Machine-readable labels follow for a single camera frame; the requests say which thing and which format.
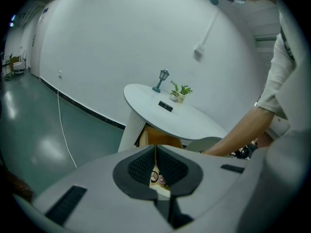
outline black baseboard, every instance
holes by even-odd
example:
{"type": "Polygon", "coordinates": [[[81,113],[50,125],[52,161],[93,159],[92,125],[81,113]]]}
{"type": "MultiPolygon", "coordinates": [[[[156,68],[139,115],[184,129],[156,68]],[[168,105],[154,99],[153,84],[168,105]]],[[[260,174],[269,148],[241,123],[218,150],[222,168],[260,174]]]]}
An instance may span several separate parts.
{"type": "MultiPolygon", "coordinates": [[[[57,89],[55,89],[53,86],[51,86],[49,83],[47,83],[44,79],[40,78],[40,80],[42,81],[43,84],[45,84],[49,89],[51,89],[53,92],[55,92],[57,94],[57,89]]],[[[125,126],[122,125],[122,124],[119,124],[113,120],[110,120],[86,107],[84,107],[82,104],[78,103],[77,101],[71,99],[70,97],[66,96],[64,93],[62,92],[58,92],[59,96],[61,98],[63,98],[64,100],[66,100],[67,102],[73,104],[74,106],[78,107],[79,109],[85,111],[86,113],[92,115],[93,117],[96,117],[98,118],[99,120],[103,121],[103,122],[106,122],[106,123],[109,123],[110,125],[112,126],[115,126],[119,129],[122,129],[124,130],[125,129],[125,126]]]]}

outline potted plant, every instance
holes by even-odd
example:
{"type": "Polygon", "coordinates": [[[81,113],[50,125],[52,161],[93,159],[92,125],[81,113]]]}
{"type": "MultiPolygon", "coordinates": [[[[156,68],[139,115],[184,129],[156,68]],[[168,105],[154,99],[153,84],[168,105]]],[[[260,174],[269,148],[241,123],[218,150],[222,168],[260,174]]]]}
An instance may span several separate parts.
{"type": "Polygon", "coordinates": [[[171,81],[171,83],[175,87],[175,90],[172,90],[172,92],[170,93],[170,99],[173,101],[182,103],[185,100],[185,95],[192,93],[192,90],[188,85],[182,85],[181,91],[179,91],[178,84],[173,82],[173,80],[171,81]]]}

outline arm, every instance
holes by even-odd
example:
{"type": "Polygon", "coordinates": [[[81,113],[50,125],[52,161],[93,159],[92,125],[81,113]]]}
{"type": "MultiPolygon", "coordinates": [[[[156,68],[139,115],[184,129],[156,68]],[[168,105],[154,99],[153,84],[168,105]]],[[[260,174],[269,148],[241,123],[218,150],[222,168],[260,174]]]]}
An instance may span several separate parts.
{"type": "Polygon", "coordinates": [[[270,126],[275,113],[255,107],[251,109],[230,133],[203,154],[224,156],[244,147],[270,126]]]}
{"type": "Polygon", "coordinates": [[[276,112],[281,110],[275,94],[287,80],[294,68],[294,61],[284,48],[284,42],[279,34],[274,46],[274,56],[268,74],[265,89],[260,100],[229,134],[204,154],[224,156],[230,154],[261,136],[270,126],[276,112]]]}

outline shirt sleeve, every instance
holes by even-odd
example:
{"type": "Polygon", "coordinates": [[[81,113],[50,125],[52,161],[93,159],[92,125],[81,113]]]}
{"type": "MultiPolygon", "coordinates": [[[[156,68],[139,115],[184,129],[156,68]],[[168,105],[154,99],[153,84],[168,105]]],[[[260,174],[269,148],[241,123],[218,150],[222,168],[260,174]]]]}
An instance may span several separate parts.
{"type": "Polygon", "coordinates": [[[281,34],[277,35],[274,56],[268,74],[265,89],[257,106],[277,113],[281,110],[275,95],[294,70],[295,62],[288,55],[281,34]]]}

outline green floor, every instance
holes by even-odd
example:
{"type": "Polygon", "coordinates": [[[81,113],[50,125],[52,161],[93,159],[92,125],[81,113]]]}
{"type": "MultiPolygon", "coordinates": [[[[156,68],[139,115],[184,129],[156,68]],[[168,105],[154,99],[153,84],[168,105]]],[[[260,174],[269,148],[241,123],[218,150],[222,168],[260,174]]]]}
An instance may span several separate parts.
{"type": "MultiPolygon", "coordinates": [[[[59,122],[57,95],[26,71],[0,91],[0,149],[7,168],[39,195],[72,172],[59,122]]],[[[116,153],[123,131],[60,98],[68,147],[77,164],[116,153]]]]}

